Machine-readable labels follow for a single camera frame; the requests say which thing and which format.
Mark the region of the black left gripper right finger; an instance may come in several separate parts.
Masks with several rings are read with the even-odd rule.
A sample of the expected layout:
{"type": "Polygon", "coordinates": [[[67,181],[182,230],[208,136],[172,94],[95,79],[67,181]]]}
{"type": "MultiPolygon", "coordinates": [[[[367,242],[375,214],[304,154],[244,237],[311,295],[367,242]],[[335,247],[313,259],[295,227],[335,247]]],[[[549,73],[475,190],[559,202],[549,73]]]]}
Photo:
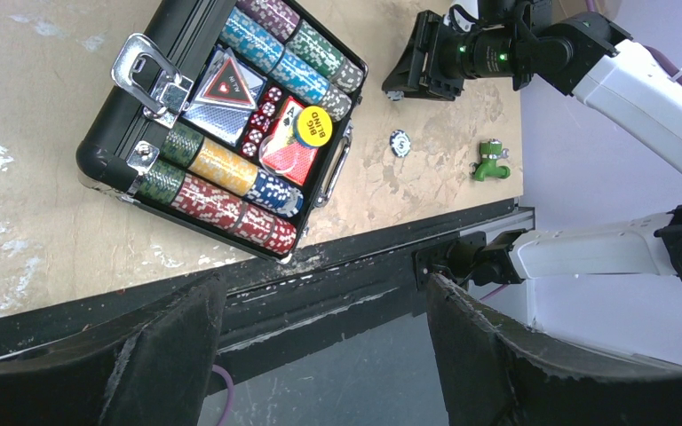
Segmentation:
{"type": "Polygon", "coordinates": [[[446,277],[426,316],[452,425],[682,425],[682,367],[536,332],[446,277]]]}

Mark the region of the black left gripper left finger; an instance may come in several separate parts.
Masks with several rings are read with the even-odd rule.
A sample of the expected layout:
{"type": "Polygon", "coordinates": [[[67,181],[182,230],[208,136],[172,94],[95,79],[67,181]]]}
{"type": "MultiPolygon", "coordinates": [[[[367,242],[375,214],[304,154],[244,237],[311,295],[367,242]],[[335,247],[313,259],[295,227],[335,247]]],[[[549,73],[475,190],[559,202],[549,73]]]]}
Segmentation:
{"type": "Polygon", "coordinates": [[[75,335],[0,357],[0,425],[194,425],[226,304],[216,273],[75,335]]]}

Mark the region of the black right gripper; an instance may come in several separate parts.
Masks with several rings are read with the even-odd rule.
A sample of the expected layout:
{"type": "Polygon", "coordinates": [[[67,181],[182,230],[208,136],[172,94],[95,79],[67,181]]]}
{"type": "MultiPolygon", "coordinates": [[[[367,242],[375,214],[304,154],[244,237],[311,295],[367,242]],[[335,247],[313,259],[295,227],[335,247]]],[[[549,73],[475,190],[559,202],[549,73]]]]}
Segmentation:
{"type": "Polygon", "coordinates": [[[618,55],[617,44],[631,38],[597,12],[554,21],[550,1],[479,1],[477,10],[470,14],[453,4],[448,11],[449,33],[434,47],[439,71],[452,78],[445,81],[421,78],[442,17],[429,10],[418,13],[400,59],[383,81],[383,93],[454,101],[464,80],[509,77],[518,91],[538,75],[569,96],[601,59],[618,55]]]}

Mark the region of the white blue chip five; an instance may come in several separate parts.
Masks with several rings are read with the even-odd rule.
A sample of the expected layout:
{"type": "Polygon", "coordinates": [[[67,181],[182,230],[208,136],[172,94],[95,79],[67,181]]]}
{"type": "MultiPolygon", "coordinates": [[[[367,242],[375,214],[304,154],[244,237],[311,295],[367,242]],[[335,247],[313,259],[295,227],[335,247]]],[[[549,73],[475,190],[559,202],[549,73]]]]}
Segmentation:
{"type": "Polygon", "coordinates": [[[406,157],[411,151],[411,139],[404,130],[395,130],[389,137],[389,145],[396,157],[406,157]]]}

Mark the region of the black poker set case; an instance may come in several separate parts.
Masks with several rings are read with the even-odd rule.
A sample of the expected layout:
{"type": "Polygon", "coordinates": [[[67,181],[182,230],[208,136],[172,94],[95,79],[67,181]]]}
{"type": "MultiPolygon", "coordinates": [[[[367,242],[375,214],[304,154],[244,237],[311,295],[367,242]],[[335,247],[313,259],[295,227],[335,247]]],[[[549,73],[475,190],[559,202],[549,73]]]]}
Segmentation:
{"type": "Polygon", "coordinates": [[[330,197],[368,71],[296,1],[163,1],[76,163],[90,188],[285,261],[330,197]]]}

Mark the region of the red triangular all-in marker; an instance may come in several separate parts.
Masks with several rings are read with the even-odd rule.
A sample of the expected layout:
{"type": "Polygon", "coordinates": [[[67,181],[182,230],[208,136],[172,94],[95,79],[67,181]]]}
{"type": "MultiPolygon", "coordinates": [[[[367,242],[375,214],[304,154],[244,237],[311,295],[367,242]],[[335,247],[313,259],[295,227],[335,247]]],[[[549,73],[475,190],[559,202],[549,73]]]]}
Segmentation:
{"type": "Polygon", "coordinates": [[[223,57],[196,96],[199,103],[252,111],[257,107],[241,70],[231,57],[223,57]]]}

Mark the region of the blue playing card deck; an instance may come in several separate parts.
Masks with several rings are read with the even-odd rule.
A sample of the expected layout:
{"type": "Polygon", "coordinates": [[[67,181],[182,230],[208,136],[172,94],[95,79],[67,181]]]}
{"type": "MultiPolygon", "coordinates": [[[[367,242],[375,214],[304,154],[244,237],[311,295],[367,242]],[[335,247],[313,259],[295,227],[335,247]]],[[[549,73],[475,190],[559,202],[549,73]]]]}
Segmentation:
{"type": "Polygon", "coordinates": [[[183,119],[204,133],[237,146],[257,111],[266,78],[218,45],[202,73],[183,119]]]}

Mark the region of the white blue chip four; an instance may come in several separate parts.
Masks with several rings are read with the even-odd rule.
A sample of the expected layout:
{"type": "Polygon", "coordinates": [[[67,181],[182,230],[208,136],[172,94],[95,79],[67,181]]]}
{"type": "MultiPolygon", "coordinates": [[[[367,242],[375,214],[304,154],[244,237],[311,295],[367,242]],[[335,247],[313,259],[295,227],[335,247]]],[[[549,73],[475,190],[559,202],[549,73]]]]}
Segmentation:
{"type": "Polygon", "coordinates": [[[390,99],[393,102],[397,102],[405,98],[404,93],[402,91],[387,91],[385,95],[388,99],[390,99]]]}

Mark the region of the yellow big blind button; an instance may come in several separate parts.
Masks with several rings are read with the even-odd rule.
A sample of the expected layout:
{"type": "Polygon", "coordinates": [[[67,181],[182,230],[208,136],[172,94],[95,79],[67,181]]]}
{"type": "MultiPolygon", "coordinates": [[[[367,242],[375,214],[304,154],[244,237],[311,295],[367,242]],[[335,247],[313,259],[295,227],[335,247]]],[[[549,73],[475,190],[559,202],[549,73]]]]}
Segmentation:
{"type": "Polygon", "coordinates": [[[329,143],[333,122],[329,114],[319,106],[304,108],[293,123],[294,137],[305,147],[316,149],[329,143]]]}

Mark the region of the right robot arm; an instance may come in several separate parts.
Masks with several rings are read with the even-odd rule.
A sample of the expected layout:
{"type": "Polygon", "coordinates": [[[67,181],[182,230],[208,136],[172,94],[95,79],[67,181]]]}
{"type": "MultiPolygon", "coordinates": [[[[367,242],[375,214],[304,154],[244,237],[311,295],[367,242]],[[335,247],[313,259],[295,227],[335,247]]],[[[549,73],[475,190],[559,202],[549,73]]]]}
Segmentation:
{"type": "Polygon", "coordinates": [[[431,270],[465,284],[508,286],[573,275],[654,275],[682,281],[682,67],[636,42],[595,11],[562,20],[548,1],[455,1],[446,14],[420,12],[382,89],[391,99],[453,101],[487,78],[514,90],[539,77],[606,117],[604,136],[632,147],[599,159],[624,189],[643,185],[675,207],[574,230],[511,230],[491,241],[430,252],[431,270]],[[657,190],[656,184],[663,183],[657,190]]]}

